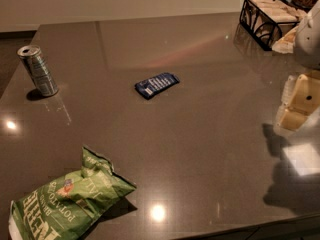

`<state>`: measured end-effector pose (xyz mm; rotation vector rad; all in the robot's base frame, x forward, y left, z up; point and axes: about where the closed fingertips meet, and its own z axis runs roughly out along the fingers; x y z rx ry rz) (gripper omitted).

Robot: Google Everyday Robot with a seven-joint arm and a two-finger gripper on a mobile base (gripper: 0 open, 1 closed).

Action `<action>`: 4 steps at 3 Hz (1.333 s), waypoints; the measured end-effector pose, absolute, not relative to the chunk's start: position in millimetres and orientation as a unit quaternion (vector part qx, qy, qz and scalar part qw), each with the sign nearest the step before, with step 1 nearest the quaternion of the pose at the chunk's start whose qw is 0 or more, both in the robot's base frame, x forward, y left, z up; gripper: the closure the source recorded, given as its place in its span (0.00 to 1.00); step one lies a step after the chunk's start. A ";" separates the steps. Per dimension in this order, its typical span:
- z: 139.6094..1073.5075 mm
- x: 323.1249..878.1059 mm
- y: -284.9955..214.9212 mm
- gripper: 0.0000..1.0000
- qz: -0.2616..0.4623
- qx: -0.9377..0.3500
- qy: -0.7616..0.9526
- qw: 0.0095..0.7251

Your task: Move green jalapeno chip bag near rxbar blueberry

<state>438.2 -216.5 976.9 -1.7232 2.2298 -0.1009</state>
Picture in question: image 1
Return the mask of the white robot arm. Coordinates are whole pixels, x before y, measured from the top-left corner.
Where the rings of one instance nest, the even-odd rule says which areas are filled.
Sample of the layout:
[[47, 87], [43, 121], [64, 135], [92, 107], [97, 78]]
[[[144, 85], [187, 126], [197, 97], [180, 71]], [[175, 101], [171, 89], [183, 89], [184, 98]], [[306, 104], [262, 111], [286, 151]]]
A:
[[320, 0], [300, 22], [293, 54], [309, 72], [290, 76], [284, 85], [276, 121], [289, 131], [298, 130], [320, 106]]

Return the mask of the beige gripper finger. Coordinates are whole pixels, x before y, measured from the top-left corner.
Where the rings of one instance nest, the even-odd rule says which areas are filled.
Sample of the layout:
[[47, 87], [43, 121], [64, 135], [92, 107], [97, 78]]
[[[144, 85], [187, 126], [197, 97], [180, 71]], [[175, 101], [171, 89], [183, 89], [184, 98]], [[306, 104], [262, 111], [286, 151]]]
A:
[[284, 109], [280, 112], [278, 124], [284, 129], [296, 131], [307, 121], [307, 119], [308, 117], [304, 114]]
[[311, 115], [320, 106], [320, 72], [312, 70], [298, 76], [289, 108], [304, 115]]

